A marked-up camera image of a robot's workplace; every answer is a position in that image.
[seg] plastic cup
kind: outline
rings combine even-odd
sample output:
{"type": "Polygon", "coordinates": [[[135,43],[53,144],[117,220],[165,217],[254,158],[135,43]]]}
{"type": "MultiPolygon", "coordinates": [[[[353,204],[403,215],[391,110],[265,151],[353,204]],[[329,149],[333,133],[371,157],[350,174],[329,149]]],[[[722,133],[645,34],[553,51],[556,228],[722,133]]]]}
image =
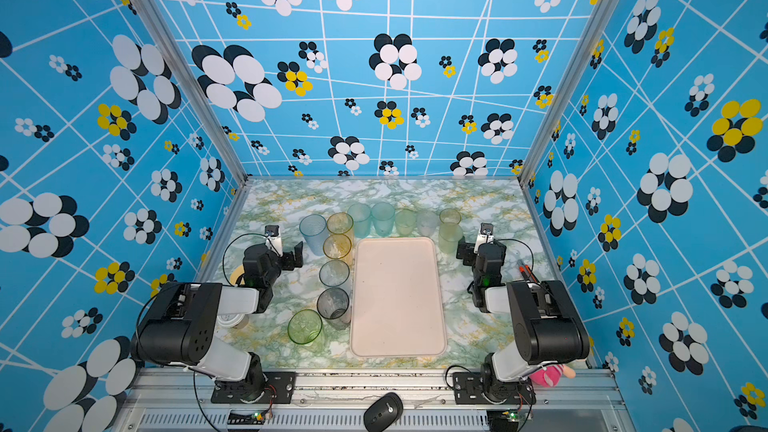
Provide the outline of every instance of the plastic cup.
{"type": "Polygon", "coordinates": [[[455,208],[444,208],[440,211],[440,222],[443,224],[458,224],[462,215],[455,208]]]}
{"type": "Polygon", "coordinates": [[[335,329],[348,328],[352,321],[350,296],[337,287],[320,294],[317,298],[317,311],[335,329]]]}
{"type": "Polygon", "coordinates": [[[416,214],[416,228],[422,237],[431,237],[440,225],[440,217],[431,210],[422,210],[416,214]]]}
{"type": "Polygon", "coordinates": [[[326,287],[339,287],[350,278],[350,266],[341,260],[331,260],[320,268],[320,281],[326,287]]]}
{"type": "Polygon", "coordinates": [[[331,234],[322,244],[322,251],[326,257],[344,261],[345,264],[352,266],[352,241],[343,234],[331,234]]]}
{"type": "Polygon", "coordinates": [[[458,224],[441,224],[437,246],[448,255],[456,255],[458,241],[464,237],[464,231],[458,224]]]}
{"type": "Polygon", "coordinates": [[[395,225],[395,208],[392,204],[379,202],[371,207],[373,217],[373,229],[379,237],[389,237],[392,234],[392,226],[395,225]]]}
{"type": "Polygon", "coordinates": [[[351,243],[355,244],[355,221],[350,214],[339,212],[328,217],[328,232],[331,234],[343,234],[350,238],[351,243]]]}
{"type": "Polygon", "coordinates": [[[325,334],[322,332],[320,314],[309,309],[296,312],[288,322],[288,338],[294,344],[311,349],[324,348],[325,334]]]}
{"type": "Polygon", "coordinates": [[[404,208],[397,214],[395,214],[395,228],[398,235],[405,236],[411,235],[413,229],[416,227],[416,214],[413,210],[404,208]]]}
{"type": "Polygon", "coordinates": [[[371,233],[371,208],[365,204],[352,204],[347,212],[355,221],[355,237],[365,238],[371,233]]]}
{"type": "Polygon", "coordinates": [[[329,235],[326,220],[317,214],[306,216],[301,219],[299,232],[304,237],[304,242],[310,247],[312,254],[322,256],[322,244],[329,235]]]}

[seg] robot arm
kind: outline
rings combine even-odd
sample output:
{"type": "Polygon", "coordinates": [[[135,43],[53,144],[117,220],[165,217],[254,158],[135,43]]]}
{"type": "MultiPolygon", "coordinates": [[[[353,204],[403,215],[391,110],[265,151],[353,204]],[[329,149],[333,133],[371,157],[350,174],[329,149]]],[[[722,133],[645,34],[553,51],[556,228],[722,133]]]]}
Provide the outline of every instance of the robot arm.
{"type": "Polygon", "coordinates": [[[472,266],[467,292],[486,313],[509,313],[514,342],[485,358],[483,392],[491,401],[510,398],[515,382],[550,364],[586,358],[589,337],[561,281],[539,281],[518,261],[530,281],[502,283],[506,247],[493,239],[493,225],[481,224],[476,243],[461,240],[456,258],[472,266]]]}
{"type": "Polygon", "coordinates": [[[253,288],[170,282],[139,324],[132,355],[156,364],[187,366],[217,380],[243,380],[251,357],[214,336],[216,316],[252,314],[258,299],[253,288]]]}
{"type": "Polygon", "coordinates": [[[136,327],[131,341],[133,357],[206,374],[216,380],[217,390],[234,391],[226,394],[230,399],[259,399],[267,386],[259,356],[221,341],[214,330],[217,315],[263,313],[282,271],[302,267],[302,242],[292,252],[283,252],[278,226],[266,226],[264,237],[269,245],[251,245],[245,250],[244,273],[236,286],[164,284],[136,327]]]}
{"type": "Polygon", "coordinates": [[[520,381],[546,365],[587,357],[587,331],[562,282],[510,282],[489,288],[489,309],[504,309],[500,292],[512,315],[514,342],[491,355],[490,382],[520,381]]]}

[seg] pink tray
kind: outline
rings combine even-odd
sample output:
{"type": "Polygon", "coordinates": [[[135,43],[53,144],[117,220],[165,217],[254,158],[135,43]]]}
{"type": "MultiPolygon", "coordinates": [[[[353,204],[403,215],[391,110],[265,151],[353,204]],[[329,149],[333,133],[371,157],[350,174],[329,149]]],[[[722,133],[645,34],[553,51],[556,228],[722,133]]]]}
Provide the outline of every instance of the pink tray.
{"type": "Polygon", "coordinates": [[[350,349],[358,357],[446,351],[435,244],[430,238],[364,238],[355,252],[350,349]]]}

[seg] blue plastic cup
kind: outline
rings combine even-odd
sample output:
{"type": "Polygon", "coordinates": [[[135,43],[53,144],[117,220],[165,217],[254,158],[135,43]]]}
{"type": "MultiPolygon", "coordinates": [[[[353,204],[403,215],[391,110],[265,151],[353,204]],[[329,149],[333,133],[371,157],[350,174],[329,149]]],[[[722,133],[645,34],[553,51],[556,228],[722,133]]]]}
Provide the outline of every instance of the blue plastic cup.
{"type": "Polygon", "coordinates": [[[365,238],[371,233],[371,208],[365,204],[353,204],[347,213],[355,221],[355,237],[365,238]]]}
{"type": "Polygon", "coordinates": [[[299,232],[304,236],[304,242],[310,247],[312,254],[323,256],[322,244],[328,238],[326,220],[317,214],[306,216],[299,224],[299,232]]]}
{"type": "Polygon", "coordinates": [[[373,228],[379,237],[389,237],[392,234],[392,226],[395,225],[395,208],[392,204],[379,202],[371,208],[373,228]]]}

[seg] computer mouse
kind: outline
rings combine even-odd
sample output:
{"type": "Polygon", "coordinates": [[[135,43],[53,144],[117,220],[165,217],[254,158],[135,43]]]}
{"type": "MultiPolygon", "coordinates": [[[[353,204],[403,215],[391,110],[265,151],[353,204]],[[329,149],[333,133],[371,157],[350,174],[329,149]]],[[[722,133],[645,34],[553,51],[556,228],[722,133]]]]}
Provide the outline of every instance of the computer mouse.
{"type": "Polygon", "coordinates": [[[402,400],[394,392],[378,399],[362,415],[362,424],[368,432],[382,432],[402,416],[402,400]]]}

